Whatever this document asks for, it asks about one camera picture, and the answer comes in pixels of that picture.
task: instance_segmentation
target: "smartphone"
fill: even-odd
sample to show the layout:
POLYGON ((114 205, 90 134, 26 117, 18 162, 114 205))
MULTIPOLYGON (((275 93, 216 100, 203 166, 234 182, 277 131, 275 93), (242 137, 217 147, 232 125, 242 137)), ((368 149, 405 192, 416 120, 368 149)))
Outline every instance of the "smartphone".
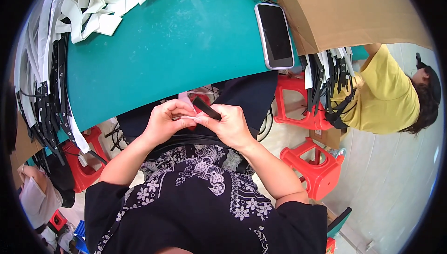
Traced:
POLYGON ((295 59, 286 14, 279 5, 258 3, 254 7, 265 65, 271 70, 293 68, 295 59))

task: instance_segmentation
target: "pile of straps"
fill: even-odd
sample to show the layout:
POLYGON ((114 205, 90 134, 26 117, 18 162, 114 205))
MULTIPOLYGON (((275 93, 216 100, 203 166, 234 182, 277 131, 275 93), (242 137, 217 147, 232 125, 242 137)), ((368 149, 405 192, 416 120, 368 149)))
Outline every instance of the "pile of straps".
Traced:
POLYGON ((305 70, 305 89, 307 90, 308 101, 305 112, 316 116, 318 111, 325 111, 326 119, 334 125, 335 121, 340 121, 340 115, 355 95, 352 78, 355 77, 352 67, 352 50, 350 47, 330 49, 316 54, 299 56, 301 66, 305 70), (350 94, 343 103, 332 108, 331 98, 335 92, 340 93, 342 88, 350 94), (320 99, 325 100, 325 107, 320 109, 320 99))
MULTIPOLYGON (((121 16, 144 1, 37 0, 25 21, 14 64, 17 106, 30 140, 47 147, 62 165, 67 160, 59 145, 59 130, 84 154, 105 163, 90 149, 71 110, 66 80, 68 41, 80 42, 93 32, 113 35, 121 16)), ((50 173, 44 156, 37 162, 50 173)))

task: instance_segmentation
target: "woman in yellow shirt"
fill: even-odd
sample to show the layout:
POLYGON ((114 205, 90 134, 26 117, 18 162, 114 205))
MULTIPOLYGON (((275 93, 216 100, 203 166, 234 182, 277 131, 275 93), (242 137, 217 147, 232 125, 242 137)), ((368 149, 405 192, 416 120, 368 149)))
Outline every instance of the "woman in yellow shirt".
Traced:
POLYGON ((354 95, 345 89, 334 94, 331 105, 340 115, 327 113, 326 119, 336 128, 375 134, 417 134, 433 124, 441 101, 441 85, 433 69, 419 58, 418 70, 410 78, 385 44, 364 47, 369 57, 353 78, 354 95))

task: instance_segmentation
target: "teal table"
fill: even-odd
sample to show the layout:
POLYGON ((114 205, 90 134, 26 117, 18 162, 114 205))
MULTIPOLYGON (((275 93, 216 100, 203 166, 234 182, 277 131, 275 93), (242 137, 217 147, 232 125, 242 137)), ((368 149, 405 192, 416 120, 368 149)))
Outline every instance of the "teal table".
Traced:
MULTIPOLYGON (((267 71, 259 0, 147 0, 112 37, 68 47, 68 96, 82 131, 155 100, 267 71)), ((295 62, 299 65, 295 52, 295 62)), ((59 131, 59 140, 67 137, 59 131)))

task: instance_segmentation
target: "black floral shirt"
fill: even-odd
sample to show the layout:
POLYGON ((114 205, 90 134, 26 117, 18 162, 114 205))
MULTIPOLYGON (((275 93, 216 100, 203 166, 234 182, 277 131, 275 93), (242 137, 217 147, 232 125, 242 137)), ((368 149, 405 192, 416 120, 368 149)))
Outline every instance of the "black floral shirt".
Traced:
POLYGON ((325 253, 326 208, 287 202, 275 209, 251 167, 235 172, 242 158, 217 145, 178 146, 142 164, 143 184, 91 186, 90 253, 325 253))

